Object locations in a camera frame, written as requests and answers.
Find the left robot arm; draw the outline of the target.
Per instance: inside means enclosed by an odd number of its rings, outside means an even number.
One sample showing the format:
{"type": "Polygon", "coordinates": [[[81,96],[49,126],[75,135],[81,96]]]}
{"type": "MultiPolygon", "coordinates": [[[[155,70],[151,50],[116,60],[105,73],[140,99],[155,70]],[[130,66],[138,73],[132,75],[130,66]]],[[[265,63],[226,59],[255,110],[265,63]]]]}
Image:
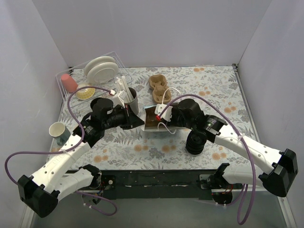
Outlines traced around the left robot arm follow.
{"type": "Polygon", "coordinates": [[[48,216],[60,200],[88,187],[96,190],[101,184],[101,173],[93,165],[81,167],[76,173],[64,177],[69,168],[104,137],[105,131],[120,127],[129,130],[144,124],[138,117],[137,104],[117,105],[107,98],[95,98],[73,133],[43,167],[31,176],[22,175],[18,181],[19,196],[41,218],[48,216]]]}

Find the brown cardboard cup carrier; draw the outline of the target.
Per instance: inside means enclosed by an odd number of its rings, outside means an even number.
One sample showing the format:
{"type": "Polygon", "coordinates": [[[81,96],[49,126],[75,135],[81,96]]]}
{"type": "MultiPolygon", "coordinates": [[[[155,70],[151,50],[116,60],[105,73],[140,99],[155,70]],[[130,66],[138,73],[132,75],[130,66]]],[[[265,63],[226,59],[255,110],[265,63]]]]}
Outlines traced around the brown cardboard cup carrier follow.
{"type": "Polygon", "coordinates": [[[156,119],[156,114],[154,113],[155,107],[156,106],[145,109],[145,130],[157,130],[160,121],[156,119]]]}

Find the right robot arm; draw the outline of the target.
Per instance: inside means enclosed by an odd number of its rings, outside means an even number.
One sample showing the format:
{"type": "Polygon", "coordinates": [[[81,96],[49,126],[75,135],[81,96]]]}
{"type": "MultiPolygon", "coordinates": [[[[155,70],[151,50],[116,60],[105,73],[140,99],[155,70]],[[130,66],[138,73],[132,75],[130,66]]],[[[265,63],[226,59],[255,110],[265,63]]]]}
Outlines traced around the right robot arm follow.
{"type": "Polygon", "coordinates": [[[168,126],[190,129],[186,150],[200,154],[207,141],[223,146],[242,157],[252,160],[248,171],[232,168],[228,163],[220,165],[205,183],[212,188],[225,189],[231,184],[256,184],[270,193],[286,197],[298,174],[296,153],[267,147],[247,136],[237,133],[228,121],[214,115],[204,114],[193,99],[185,99],[177,104],[161,105],[157,113],[168,126]]]}

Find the light blue paper bag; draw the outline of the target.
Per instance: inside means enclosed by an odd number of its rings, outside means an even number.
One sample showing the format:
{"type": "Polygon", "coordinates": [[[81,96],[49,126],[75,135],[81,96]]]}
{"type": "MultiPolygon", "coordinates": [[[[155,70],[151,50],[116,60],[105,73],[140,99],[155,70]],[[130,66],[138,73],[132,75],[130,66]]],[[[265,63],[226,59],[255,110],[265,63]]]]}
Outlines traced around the light blue paper bag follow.
{"type": "Polygon", "coordinates": [[[175,134],[176,130],[183,129],[182,127],[173,127],[165,120],[160,122],[156,120],[156,115],[162,111],[165,107],[164,98],[161,100],[161,104],[147,106],[142,109],[140,118],[144,121],[144,125],[140,128],[144,132],[165,132],[168,131],[171,134],[175,134]]]}

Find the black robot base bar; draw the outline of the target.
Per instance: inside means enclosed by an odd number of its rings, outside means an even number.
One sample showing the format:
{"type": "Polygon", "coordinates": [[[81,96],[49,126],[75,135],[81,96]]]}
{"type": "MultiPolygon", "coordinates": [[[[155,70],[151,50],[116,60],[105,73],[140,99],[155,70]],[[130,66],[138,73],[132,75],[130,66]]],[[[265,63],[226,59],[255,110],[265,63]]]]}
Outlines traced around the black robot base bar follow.
{"type": "Polygon", "coordinates": [[[94,177],[91,187],[103,192],[103,197],[116,199],[197,198],[211,200],[212,190],[231,194],[242,185],[229,184],[219,169],[202,170],[100,170],[93,165],[83,168],[94,177]]]}

